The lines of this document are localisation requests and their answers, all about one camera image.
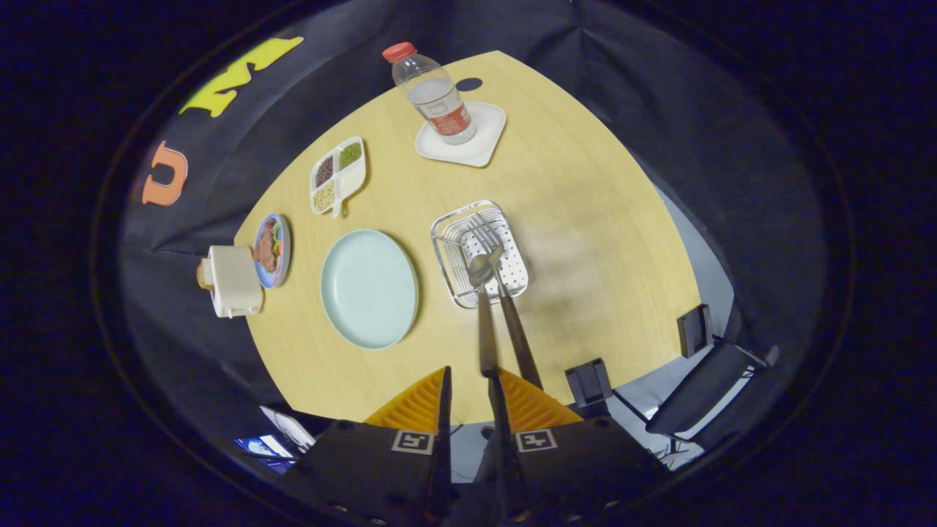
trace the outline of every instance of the white coaster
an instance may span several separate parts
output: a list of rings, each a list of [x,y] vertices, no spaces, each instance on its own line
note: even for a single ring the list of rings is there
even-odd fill
[[[416,136],[416,152],[424,158],[483,167],[495,153],[508,115],[500,106],[466,101],[466,109],[478,128],[475,137],[462,144],[446,144],[429,123],[423,123]]]

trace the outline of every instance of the green beans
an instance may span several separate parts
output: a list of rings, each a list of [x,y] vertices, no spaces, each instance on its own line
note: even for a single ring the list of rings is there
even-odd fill
[[[361,144],[352,143],[348,145],[338,156],[338,170],[342,170],[361,157]]]

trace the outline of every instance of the white plate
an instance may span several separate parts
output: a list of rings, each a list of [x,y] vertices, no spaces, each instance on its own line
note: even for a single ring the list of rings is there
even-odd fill
[[[478,127],[475,137],[462,144],[446,144],[429,123],[424,122],[414,143],[417,154],[424,158],[473,167],[487,165],[491,155],[495,153],[495,146],[501,138],[508,115],[500,106],[487,102],[466,102],[466,109]]]
[[[338,170],[338,161],[341,159],[342,150],[345,150],[349,145],[354,143],[361,144],[361,156],[355,159],[349,166],[345,167],[342,170]],[[322,210],[317,210],[315,206],[316,198],[316,173],[319,172],[319,166],[322,162],[331,157],[332,158],[332,176],[329,179],[326,179],[322,186],[324,187],[329,183],[329,181],[335,181],[335,199],[332,201],[330,206],[323,208]],[[364,161],[365,152],[364,152],[364,140],[359,136],[353,136],[347,138],[345,141],[340,143],[338,146],[329,151],[328,154],[322,156],[319,161],[316,162],[312,167],[312,172],[309,174],[309,205],[312,207],[312,212],[316,214],[325,214],[332,210],[332,216],[337,217],[342,212],[342,202],[347,200],[347,198],[353,194],[358,188],[361,188],[361,185],[364,184],[364,178],[367,176],[367,163]]]

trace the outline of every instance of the water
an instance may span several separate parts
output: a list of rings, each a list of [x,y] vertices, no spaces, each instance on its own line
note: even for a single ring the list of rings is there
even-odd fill
[[[429,121],[444,142],[461,144],[475,136],[475,121],[449,79],[428,79],[418,83],[407,93],[407,99]],[[464,129],[446,133],[457,128]]]

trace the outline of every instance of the dark background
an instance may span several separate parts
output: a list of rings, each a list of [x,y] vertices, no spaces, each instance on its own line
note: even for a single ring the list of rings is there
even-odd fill
[[[811,403],[730,477],[687,489],[693,507],[635,523],[934,520],[921,342],[932,337],[922,300],[937,279],[924,260],[937,13],[923,2],[879,4],[629,7],[677,15],[679,32],[709,35],[787,94],[843,176],[858,248],[850,331]],[[122,387],[95,327],[85,256],[97,191],[126,131],[180,71],[272,9],[46,3],[7,16],[5,157],[20,167],[7,184],[22,205],[7,208],[20,214],[6,229],[21,242],[26,234],[35,263],[4,288],[17,306],[12,325],[26,334],[9,337],[5,353],[11,523],[285,522],[188,458]]]

